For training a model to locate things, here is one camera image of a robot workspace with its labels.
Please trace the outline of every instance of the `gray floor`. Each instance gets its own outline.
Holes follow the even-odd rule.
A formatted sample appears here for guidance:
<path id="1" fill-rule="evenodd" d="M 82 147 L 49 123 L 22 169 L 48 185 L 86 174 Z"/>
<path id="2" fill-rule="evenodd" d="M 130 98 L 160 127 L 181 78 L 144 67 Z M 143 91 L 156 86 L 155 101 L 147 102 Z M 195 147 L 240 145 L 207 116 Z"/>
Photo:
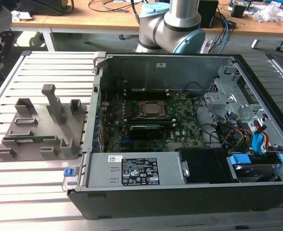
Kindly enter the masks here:
<path id="1" fill-rule="evenodd" d="M 54 34 L 58 51 L 107 51 L 107 52 L 132 52 L 138 43 L 138 36 L 125 35 L 125 40 L 120 40 L 118 35 L 89 35 L 88 44 L 83 43 L 81 34 Z M 283 46 L 280 52 L 275 48 L 280 44 L 277 41 L 261 41 L 258 49 L 251 49 L 252 40 L 233 38 L 227 43 L 223 53 L 225 54 L 272 54 L 283 67 Z M 29 40 L 28 47 L 13 46 L 9 58 L 4 62 L 3 73 L 9 74 L 23 50 L 46 51 L 46 47 L 40 47 L 44 42 L 39 39 L 39 33 Z"/>

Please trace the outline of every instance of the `cpu socket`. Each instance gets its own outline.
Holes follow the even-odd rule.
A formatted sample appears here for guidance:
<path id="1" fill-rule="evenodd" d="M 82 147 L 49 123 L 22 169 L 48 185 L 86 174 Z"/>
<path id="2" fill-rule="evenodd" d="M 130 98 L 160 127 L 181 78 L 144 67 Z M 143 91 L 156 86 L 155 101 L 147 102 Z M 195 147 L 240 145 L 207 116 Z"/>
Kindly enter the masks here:
<path id="1" fill-rule="evenodd" d="M 142 101 L 138 103 L 140 113 L 137 117 L 165 117 L 165 103 L 163 101 Z"/>

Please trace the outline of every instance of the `blue drive bracket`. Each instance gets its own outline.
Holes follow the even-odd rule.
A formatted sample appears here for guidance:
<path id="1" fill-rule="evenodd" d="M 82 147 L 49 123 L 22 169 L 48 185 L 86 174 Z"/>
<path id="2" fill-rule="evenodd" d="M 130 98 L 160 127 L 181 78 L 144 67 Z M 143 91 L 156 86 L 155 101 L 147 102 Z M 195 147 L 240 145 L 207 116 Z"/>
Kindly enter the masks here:
<path id="1" fill-rule="evenodd" d="M 279 159 L 281 160 L 282 164 L 283 164 L 283 154 L 279 154 Z"/>
<path id="2" fill-rule="evenodd" d="M 262 143 L 263 143 L 263 139 L 264 139 L 264 137 L 260 133 L 257 133 L 257 134 L 253 135 L 252 148 L 259 155 L 263 155 L 263 153 L 261 151 L 261 146 L 262 146 Z"/>
<path id="3" fill-rule="evenodd" d="M 75 177 L 77 175 L 77 167 L 68 167 L 64 169 L 64 177 Z"/>
<path id="4" fill-rule="evenodd" d="M 249 165 L 252 163 L 248 154 L 233 154 L 229 159 L 232 165 Z"/>

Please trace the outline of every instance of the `green circuit board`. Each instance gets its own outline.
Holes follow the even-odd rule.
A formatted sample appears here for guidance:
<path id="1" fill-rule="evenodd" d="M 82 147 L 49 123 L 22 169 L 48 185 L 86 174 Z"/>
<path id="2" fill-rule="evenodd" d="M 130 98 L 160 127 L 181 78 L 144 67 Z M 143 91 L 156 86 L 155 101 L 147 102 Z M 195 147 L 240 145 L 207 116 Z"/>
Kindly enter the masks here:
<path id="1" fill-rule="evenodd" d="M 126 105 L 138 105 L 139 101 L 114 98 L 110 101 L 107 122 L 105 123 L 106 144 L 104 152 L 164 152 L 175 151 L 180 147 L 201 147 L 204 140 L 193 116 L 194 105 L 190 98 L 181 100 L 181 92 L 171 92 L 164 100 L 165 112 L 169 118 L 177 120 L 176 126 L 165 129 L 161 139 L 131 141 L 126 133 L 128 125 L 124 122 Z"/>

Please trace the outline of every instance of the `aluminum extrusion table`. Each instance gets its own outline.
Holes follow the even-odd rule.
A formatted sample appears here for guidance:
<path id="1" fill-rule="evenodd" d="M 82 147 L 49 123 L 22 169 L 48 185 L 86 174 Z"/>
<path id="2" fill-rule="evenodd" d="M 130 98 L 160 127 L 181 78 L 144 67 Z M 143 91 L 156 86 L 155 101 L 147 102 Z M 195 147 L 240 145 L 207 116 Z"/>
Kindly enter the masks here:
<path id="1" fill-rule="evenodd" d="M 24 54 L 0 88 L 0 141 L 19 97 L 29 97 L 35 104 L 47 103 L 41 94 L 45 83 L 56 86 L 55 94 L 61 102 L 68 103 L 73 98 L 90 102 L 93 52 Z M 283 75 L 278 71 L 283 70 L 265 56 L 245 59 L 283 110 Z M 283 230 L 283 204 L 264 212 L 86 220 L 62 191 L 64 168 L 78 165 L 80 159 L 0 163 L 0 230 Z M 76 180 L 73 178 L 70 183 L 75 184 Z"/>

